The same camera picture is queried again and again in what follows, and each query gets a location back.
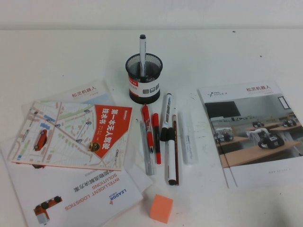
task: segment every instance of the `brochure cover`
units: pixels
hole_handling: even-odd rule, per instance
[[[124,169],[37,169],[12,163],[6,157],[14,140],[0,148],[29,227],[97,227],[142,199]]]
[[[10,160],[43,166],[121,170],[132,108],[34,102]]]
[[[228,187],[303,182],[303,128],[274,81],[199,93]]]

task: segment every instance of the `mesh pen cup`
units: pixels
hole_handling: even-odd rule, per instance
[[[130,57],[125,64],[129,80],[129,96],[139,104],[150,104],[160,97],[160,73],[163,64],[151,53],[145,56],[145,77],[140,76],[140,54]]]

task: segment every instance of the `robot photo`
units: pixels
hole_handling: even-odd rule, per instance
[[[297,125],[297,122],[295,122],[292,119],[283,122],[284,127],[292,127],[292,126],[296,126],[296,125]]]
[[[261,148],[275,149],[284,145],[284,140],[280,136],[269,133],[267,129],[247,131],[246,134],[255,144],[258,141],[258,146]]]
[[[214,140],[219,142],[230,142],[233,140],[232,128],[218,128],[215,129]]]
[[[261,128],[261,127],[264,126],[264,124],[261,123],[261,122],[253,122],[253,123],[252,123],[252,126],[253,126],[254,128]]]

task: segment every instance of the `red pen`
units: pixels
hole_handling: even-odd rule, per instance
[[[161,164],[159,116],[157,113],[154,113],[152,116],[152,126],[154,129],[154,136],[155,136],[155,150],[157,156],[157,164]]]
[[[146,127],[148,147],[151,150],[151,153],[153,153],[152,126],[150,120],[150,113],[148,111],[148,107],[146,104],[144,104],[144,106],[142,107],[142,114],[143,114],[143,121]]]

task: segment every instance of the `white wall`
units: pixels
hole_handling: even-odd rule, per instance
[[[302,0],[1,0],[0,29],[303,27]]]
[[[236,99],[235,103],[241,116],[277,115],[275,106],[268,96]]]

